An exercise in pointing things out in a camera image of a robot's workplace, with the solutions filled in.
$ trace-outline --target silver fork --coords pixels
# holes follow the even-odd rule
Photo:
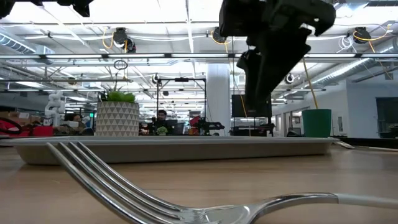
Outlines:
[[[134,185],[82,143],[47,147],[66,171],[95,199],[128,223],[254,223],[268,213],[310,203],[340,203],[398,209],[398,200],[332,193],[302,193],[267,198],[247,205],[190,208],[175,205]]]

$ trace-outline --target table surface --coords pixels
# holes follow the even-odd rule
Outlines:
[[[193,207],[257,202],[297,192],[340,192],[398,198],[398,152],[334,148],[329,156],[113,166],[148,192]],[[28,166],[0,148],[0,219],[12,223],[125,223],[85,192],[61,167]],[[257,223],[397,223],[395,210],[301,205]]]

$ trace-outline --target green container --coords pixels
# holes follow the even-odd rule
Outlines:
[[[331,110],[302,111],[304,134],[308,138],[327,138],[331,129]]]

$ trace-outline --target gray tray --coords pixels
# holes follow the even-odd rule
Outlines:
[[[214,136],[142,136],[104,138],[96,136],[4,139],[2,146],[14,146],[32,165],[58,164],[46,143],[82,142],[107,163],[190,161],[274,156],[326,154],[335,139],[264,138]]]

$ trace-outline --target white column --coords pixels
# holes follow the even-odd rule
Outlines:
[[[231,92],[229,89],[228,64],[208,64],[207,99],[206,120],[220,122],[225,126],[224,130],[210,131],[210,134],[217,132],[220,136],[228,136],[231,127]]]

